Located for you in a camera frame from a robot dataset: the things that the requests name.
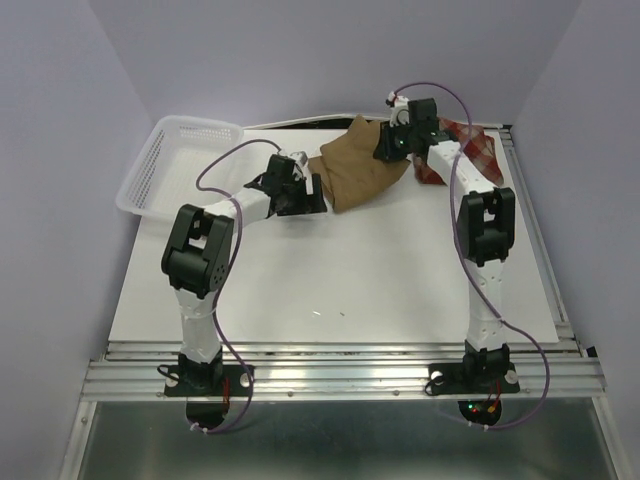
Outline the brown skirt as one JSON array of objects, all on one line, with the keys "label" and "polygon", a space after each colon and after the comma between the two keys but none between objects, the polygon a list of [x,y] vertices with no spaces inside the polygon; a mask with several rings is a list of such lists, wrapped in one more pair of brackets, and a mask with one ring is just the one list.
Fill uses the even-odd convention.
[{"label": "brown skirt", "polygon": [[334,213],[362,206],[394,185],[406,172],[407,159],[385,163],[374,157],[381,122],[358,115],[340,137],[320,147],[308,161],[319,174],[323,194]]}]

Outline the red plaid skirt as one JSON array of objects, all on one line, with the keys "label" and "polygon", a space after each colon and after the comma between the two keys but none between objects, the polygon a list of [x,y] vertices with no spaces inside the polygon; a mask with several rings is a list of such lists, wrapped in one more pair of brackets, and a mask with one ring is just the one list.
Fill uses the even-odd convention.
[{"label": "red plaid skirt", "polygon": [[[488,136],[482,126],[469,127],[466,123],[439,118],[440,128],[450,131],[460,143],[464,143],[464,153],[471,163],[489,181],[502,186],[504,178],[497,161],[495,140]],[[413,160],[414,177],[424,185],[443,185],[444,180],[426,163],[418,158]]]}]

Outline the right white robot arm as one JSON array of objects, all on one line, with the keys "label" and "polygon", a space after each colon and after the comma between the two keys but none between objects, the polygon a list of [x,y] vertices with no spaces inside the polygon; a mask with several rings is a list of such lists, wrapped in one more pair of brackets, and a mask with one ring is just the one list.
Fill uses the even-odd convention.
[{"label": "right white robot arm", "polygon": [[503,264],[515,243],[515,193],[488,180],[442,129],[432,98],[410,100],[391,93],[374,157],[385,163],[423,161],[449,188],[454,247],[469,283],[470,354],[506,355],[501,322]]}]

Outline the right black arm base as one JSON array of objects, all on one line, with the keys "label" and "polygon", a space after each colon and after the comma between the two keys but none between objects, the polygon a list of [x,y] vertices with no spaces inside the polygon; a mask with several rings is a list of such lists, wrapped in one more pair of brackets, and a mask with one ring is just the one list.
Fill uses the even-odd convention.
[{"label": "right black arm base", "polygon": [[506,343],[498,349],[475,350],[468,342],[460,361],[428,365],[430,378],[424,387],[428,396],[489,395],[518,393],[519,378]]}]

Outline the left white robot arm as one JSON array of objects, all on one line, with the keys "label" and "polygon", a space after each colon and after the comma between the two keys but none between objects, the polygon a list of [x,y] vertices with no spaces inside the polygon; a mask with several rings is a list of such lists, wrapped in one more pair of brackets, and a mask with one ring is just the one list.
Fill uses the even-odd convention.
[{"label": "left white robot arm", "polygon": [[225,193],[206,207],[185,204],[176,214],[161,270],[174,289],[181,316],[177,378],[188,379],[199,393],[213,393],[222,384],[216,310],[243,230],[273,216],[327,211],[320,176],[305,174],[307,162],[304,152],[278,152],[266,170],[237,193]]}]

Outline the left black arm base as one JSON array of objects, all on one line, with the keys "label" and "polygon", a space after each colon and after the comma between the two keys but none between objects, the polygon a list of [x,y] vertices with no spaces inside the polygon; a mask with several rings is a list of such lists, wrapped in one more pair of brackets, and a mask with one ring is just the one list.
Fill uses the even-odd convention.
[{"label": "left black arm base", "polygon": [[220,350],[209,363],[192,361],[180,353],[177,364],[160,364],[157,372],[165,380],[167,397],[247,397],[255,368],[225,363]]}]

